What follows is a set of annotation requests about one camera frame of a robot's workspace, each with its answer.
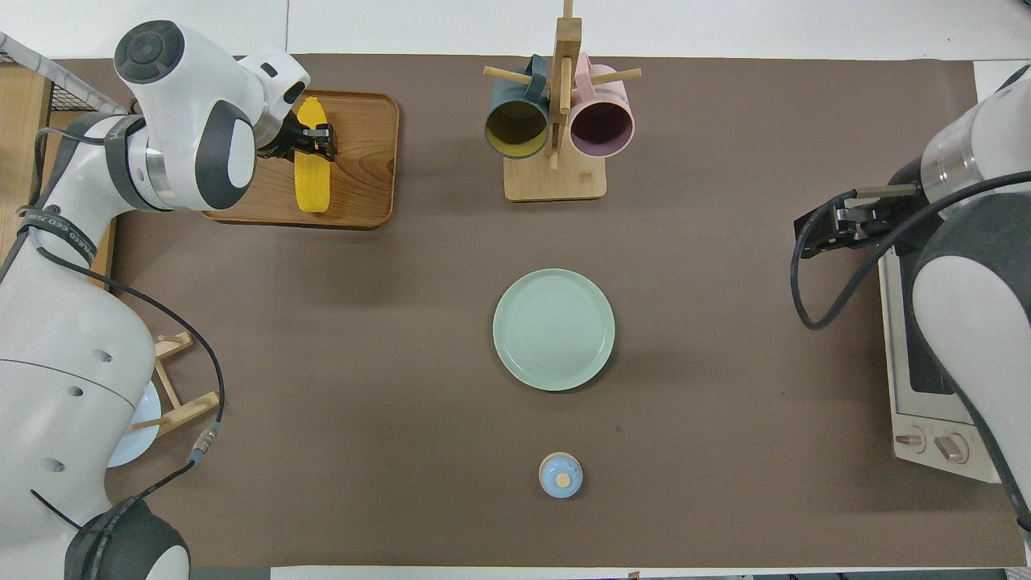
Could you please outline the wooden mug rack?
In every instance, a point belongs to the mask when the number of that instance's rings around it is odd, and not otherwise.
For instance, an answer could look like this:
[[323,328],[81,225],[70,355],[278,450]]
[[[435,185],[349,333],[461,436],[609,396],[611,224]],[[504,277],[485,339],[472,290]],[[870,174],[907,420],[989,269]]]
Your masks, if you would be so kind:
[[[563,0],[562,14],[556,23],[553,54],[544,57],[548,61],[551,139],[542,150],[527,159],[513,160],[501,155],[504,194],[511,202],[593,201],[607,193],[605,168],[610,157],[593,158],[578,153],[569,139],[572,80],[577,73],[579,54],[583,54],[583,19],[574,13],[574,0]],[[526,66],[520,69],[486,66],[483,73],[494,83],[497,78],[507,78],[527,84],[530,77],[519,73]],[[626,84],[640,76],[641,71],[637,68],[616,70],[594,77],[593,84],[617,80]]]

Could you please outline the yellow corn cob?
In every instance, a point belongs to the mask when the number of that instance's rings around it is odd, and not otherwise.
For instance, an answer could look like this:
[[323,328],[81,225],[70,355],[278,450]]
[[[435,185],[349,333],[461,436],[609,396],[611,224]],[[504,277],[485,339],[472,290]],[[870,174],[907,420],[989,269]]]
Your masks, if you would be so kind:
[[[309,127],[328,122],[324,107],[314,96],[305,98],[297,111],[297,117]],[[335,140],[326,142],[335,144]],[[302,212],[323,213],[329,208],[331,162],[317,155],[295,153],[295,194],[298,208]]]

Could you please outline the wooden tray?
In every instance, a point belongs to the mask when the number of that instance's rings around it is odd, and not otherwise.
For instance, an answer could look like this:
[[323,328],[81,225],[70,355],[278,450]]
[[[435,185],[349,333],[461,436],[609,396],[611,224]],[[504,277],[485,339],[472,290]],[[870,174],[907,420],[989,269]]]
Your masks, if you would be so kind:
[[307,89],[337,133],[330,173],[330,203],[324,213],[298,208],[293,164],[260,159],[253,184],[242,200],[224,212],[208,212],[214,221],[237,225],[291,226],[372,230],[391,216],[395,196],[400,107],[379,93]]

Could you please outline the light blue plate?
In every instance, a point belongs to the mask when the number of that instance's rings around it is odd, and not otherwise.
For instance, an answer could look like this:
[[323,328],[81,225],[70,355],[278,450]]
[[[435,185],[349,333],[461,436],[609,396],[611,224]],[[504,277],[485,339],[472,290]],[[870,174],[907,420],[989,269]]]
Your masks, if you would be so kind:
[[147,451],[152,442],[157,437],[159,427],[149,425],[140,427],[140,429],[136,429],[135,427],[140,425],[140,423],[158,420],[162,417],[162,414],[157,388],[155,388],[154,383],[151,381],[147,383],[139,404],[136,405],[129,427],[126,427],[126,432],[119,438],[113,454],[108,459],[108,469],[124,466],[128,462],[140,458]]

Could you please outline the wooden plate rack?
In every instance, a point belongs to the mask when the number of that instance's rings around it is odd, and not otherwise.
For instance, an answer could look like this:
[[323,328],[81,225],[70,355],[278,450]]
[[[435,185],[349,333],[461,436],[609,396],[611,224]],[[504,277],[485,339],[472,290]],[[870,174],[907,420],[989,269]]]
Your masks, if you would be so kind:
[[192,344],[194,344],[194,338],[188,331],[182,331],[182,333],[174,335],[159,335],[157,337],[157,342],[155,342],[155,372],[157,372],[159,385],[166,394],[171,407],[158,418],[134,421],[129,427],[129,433],[147,429],[147,427],[158,427],[157,437],[161,437],[163,434],[177,429],[177,427],[182,427],[185,423],[197,419],[206,412],[217,410],[217,405],[222,402],[222,396],[217,391],[203,394],[203,396],[197,397],[194,400],[181,401],[164,366],[166,359],[180,353]]

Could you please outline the brown table mat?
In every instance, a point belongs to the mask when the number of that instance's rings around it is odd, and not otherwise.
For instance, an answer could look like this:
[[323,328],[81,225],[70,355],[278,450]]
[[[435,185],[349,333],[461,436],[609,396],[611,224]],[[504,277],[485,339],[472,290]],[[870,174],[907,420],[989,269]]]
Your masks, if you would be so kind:
[[[396,199],[372,231],[118,219],[117,280],[195,325],[227,382],[208,458],[149,498],[196,566],[858,568],[1025,561],[1001,485],[892,455],[879,282],[813,333],[793,221],[876,186],[976,102],[967,62],[627,59],[633,143],[597,201],[511,203],[483,139],[487,65],[304,55],[391,96]],[[578,389],[492,339],[532,271],[616,313]],[[548,498],[548,453],[583,488]]]

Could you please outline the pale green plate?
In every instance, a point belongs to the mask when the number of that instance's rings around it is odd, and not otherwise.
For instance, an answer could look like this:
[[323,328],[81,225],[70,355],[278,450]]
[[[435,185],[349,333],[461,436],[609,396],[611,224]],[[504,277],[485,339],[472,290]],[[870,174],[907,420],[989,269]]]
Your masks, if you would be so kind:
[[616,313],[593,280],[570,269],[538,269],[499,298],[492,339],[513,378],[539,393],[571,393],[607,366]]

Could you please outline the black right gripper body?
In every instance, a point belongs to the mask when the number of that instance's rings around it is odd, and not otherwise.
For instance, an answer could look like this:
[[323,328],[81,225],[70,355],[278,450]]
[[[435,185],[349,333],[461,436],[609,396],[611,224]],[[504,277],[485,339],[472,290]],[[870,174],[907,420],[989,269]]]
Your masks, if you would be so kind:
[[862,209],[862,223],[858,235],[854,239],[880,239],[890,234],[902,221],[909,219],[919,209],[925,206],[925,195],[914,193],[906,196],[883,196],[876,201],[849,205],[850,208]]

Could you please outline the pink mug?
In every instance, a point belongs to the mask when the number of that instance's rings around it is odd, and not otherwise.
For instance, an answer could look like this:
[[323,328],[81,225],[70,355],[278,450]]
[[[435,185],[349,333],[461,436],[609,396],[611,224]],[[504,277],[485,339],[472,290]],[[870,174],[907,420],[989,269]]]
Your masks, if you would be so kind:
[[623,81],[593,84],[594,77],[614,71],[611,66],[593,64],[585,52],[578,56],[569,114],[569,139],[578,153],[611,157],[633,139],[635,120]]

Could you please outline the white toaster oven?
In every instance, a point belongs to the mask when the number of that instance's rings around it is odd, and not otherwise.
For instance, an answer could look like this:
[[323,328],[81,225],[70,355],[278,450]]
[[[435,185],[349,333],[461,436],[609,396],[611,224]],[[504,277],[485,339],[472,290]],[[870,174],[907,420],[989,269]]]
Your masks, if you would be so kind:
[[987,483],[1000,482],[994,463],[984,447],[979,430],[971,418],[968,425],[965,425],[946,420],[897,415],[891,408],[889,378],[888,399],[892,451],[896,458]]

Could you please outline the blue bell with wooden knob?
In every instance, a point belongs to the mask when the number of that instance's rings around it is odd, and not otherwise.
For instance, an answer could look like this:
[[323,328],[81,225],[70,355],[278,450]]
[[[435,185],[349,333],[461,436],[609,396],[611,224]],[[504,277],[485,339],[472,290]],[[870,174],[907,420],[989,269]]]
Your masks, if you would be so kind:
[[567,452],[548,453],[539,463],[538,482],[548,498],[574,498],[583,488],[581,463]]

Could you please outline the dark teal mug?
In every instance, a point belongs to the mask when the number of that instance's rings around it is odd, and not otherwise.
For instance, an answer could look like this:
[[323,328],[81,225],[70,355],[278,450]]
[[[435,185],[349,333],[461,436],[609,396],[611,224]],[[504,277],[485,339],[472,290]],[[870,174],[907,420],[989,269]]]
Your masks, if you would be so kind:
[[548,61],[531,55],[519,71],[527,84],[507,78],[495,81],[485,121],[485,139],[497,153],[520,160],[542,150],[551,139]]

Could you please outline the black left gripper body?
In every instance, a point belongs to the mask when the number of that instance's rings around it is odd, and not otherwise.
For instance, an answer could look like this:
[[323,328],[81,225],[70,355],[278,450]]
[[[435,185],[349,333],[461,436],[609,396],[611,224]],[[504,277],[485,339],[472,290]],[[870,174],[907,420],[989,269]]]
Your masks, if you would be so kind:
[[309,126],[300,122],[294,110],[284,115],[279,132],[264,146],[255,148],[255,153],[264,159],[293,159],[295,153],[313,153],[313,137],[306,135]]

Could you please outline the glass oven door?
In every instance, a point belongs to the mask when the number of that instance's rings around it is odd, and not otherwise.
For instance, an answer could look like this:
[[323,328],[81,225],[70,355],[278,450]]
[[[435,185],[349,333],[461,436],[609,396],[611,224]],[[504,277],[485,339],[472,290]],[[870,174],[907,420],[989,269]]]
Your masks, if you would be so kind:
[[956,383],[940,370],[918,333],[912,305],[917,252],[890,249],[879,261],[888,393],[897,415],[970,422]]

